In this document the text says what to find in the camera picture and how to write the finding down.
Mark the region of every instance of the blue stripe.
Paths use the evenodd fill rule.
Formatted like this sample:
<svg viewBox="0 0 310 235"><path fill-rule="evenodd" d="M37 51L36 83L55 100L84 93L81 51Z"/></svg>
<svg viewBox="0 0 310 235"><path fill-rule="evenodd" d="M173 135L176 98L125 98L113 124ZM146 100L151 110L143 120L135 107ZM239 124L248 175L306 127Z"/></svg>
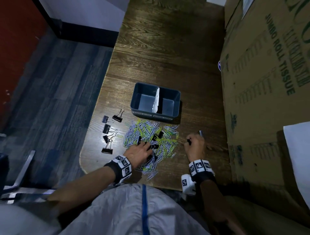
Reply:
<svg viewBox="0 0 310 235"><path fill-rule="evenodd" d="M146 198L146 186L142 185L142 232L143 235L150 235L148 229L148 199Z"/></svg>

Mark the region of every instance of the wooden table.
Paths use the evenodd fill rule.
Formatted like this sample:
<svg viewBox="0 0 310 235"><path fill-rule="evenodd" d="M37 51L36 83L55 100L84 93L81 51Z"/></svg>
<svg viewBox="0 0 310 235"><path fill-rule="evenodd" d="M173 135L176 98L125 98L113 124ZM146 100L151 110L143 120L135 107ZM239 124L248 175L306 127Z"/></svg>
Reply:
<svg viewBox="0 0 310 235"><path fill-rule="evenodd" d="M111 124L124 136L131 120L130 102L136 82L181 91L176 120L178 146L173 158L161 161L150 181L134 172L130 182L182 190L181 175L189 173L183 143L203 130L210 161L219 183L231 182L221 75L217 67L224 41L224 8L205 0L130 0L112 58L80 153L84 172L91 172L118 154L123 138L114 137L113 155L101 153L101 122L124 109L123 121Z"/></svg>

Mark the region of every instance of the gray floor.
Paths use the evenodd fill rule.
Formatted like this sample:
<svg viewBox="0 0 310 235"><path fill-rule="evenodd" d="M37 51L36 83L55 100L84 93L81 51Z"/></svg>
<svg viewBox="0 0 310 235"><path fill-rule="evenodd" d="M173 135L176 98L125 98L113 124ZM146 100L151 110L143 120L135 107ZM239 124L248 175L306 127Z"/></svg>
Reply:
<svg viewBox="0 0 310 235"><path fill-rule="evenodd" d="M10 160L7 185L31 150L36 154L25 186L55 188L83 175L79 153L112 50L60 40L51 30L41 38L21 78L26 88L3 131L8 137L0 138L0 152Z"/></svg>

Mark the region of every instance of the forearm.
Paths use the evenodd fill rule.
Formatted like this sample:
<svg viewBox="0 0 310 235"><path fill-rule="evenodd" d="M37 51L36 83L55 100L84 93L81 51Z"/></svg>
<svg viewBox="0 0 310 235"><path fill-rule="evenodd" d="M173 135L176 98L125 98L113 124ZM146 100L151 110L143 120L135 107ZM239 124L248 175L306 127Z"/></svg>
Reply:
<svg viewBox="0 0 310 235"><path fill-rule="evenodd" d="M214 225L222 222L225 224L225 221L230 230L234 232L232 234L245 234L216 183L211 180L205 180L200 184L200 189L211 234L221 235Z"/></svg>
<svg viewBox="0 0 310 235"><path fill-rule="evenodd" d="M47 200L56 207L59 214L62 214L93 200L114 180L114 171L105 166L67 183L51 194Z"/></svg>

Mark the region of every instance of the person's left hand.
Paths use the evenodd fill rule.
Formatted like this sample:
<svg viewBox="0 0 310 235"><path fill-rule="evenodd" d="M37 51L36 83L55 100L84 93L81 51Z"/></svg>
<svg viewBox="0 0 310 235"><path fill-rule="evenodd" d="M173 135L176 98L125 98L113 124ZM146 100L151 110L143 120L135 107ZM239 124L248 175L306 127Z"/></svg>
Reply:
<svg viewBox="0 0 310 235"><path fill-rule="evenodd" d="M139 145L132 145L124 152L124 156L129 160L131 168L135 169L144 163L153 150L148 148L151 146L149 142L142 142Z"/></svg>

